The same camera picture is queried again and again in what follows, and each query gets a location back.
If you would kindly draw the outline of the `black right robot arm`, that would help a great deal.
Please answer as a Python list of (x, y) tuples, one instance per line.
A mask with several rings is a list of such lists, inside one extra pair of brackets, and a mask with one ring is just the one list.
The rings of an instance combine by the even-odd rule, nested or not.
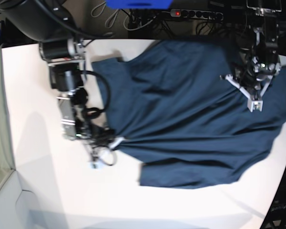
[[(122, 139), (93, 120), (106, 112), (111, 88), (99, 73), (86, 69), (84, 39), (98, 35), (82, 31), (61, 0), (1, 0), (0, 13), (28, 38), (38, 42), (41, 58), (49, 68), (51, 88), (59, 92), (58, 105), (64, 136), (80, 140), (90, 155), (91, 166), (105, 165), (102, 156), (111, 153)], [(100, 80), (107, 93), (103, 108), (88, 107), (84, 86), (87, 76)]]

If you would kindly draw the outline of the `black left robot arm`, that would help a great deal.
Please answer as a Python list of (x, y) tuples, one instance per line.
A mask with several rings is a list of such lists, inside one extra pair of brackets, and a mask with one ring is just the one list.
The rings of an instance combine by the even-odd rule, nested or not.
[(254, 16), (251, 26), (254, 43), (245, 55), (244, 64), (235, 64), (235, 73), (221, 75), (247, 98), (250, 112), (262, 111), (263, 99), (273, 78), (282, 68), (278, 56), (279, 25), (277, 16), (282, 11), (279, 0), (247, 0), (246, 8)]

